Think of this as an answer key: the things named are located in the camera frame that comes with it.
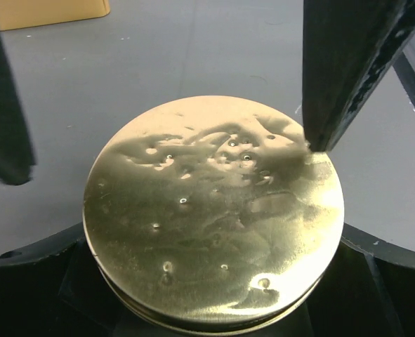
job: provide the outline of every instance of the brass disc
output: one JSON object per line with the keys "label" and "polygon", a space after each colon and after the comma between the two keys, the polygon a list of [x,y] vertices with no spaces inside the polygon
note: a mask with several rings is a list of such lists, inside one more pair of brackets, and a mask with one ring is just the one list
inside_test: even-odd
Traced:
{"label": "brass disc", "polygon": [[87,240],[117,293],[204,332],[297,303],[331,261],[343,217],[334,167],[308,151],[302,127],[225,96],[135,118],[104,147],[84,193]]}

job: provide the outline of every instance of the gold lid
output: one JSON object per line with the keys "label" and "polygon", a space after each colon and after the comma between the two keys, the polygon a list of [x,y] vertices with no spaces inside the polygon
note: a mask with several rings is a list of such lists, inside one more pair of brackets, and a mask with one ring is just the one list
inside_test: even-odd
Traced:
{"label": "gold lid", "polygon": [[308,151],[302,127],[225,96],[135,118],[84,194],[87,240],[115,293],[153,322],[205,332],[260,324],[304,299],[343,215],[334,167]]}

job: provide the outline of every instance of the gray surface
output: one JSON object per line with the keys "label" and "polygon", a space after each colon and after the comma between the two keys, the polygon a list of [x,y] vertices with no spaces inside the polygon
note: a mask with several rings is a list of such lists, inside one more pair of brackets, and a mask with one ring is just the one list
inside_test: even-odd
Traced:
{"label": "gray surface", "polygon": [[[301,120],[302,1],[111,0],[105,18],[4,32],[39,165],[0,185],[0,253],[81,221],[88,171],[138,114],[191,95]],[[415,113],[391,70],[331,154],[346,220],[415,250]]]}

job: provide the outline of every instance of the dented metal lid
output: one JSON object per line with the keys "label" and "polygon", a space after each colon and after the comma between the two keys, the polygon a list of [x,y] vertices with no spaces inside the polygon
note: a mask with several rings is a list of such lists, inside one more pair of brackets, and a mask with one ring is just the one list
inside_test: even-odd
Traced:
{"label": "dented metal lid", "polygon": [[120,130],[95,161],[84,226],[112,290],[145,319],[233,334],[286,315],[343,229],[343,195],[303,129],[260,103],[199,96]]}

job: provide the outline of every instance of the gold can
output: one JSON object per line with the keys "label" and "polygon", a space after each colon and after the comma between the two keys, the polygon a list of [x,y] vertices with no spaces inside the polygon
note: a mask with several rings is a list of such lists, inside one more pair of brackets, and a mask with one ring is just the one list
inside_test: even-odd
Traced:
{"label": "gold can", "polygon": [[242,98],[175,100],[95,161],[84,228],[119,299],[149,322],[231,336],[296,309],[330,263],[343,194],[302,127]]}

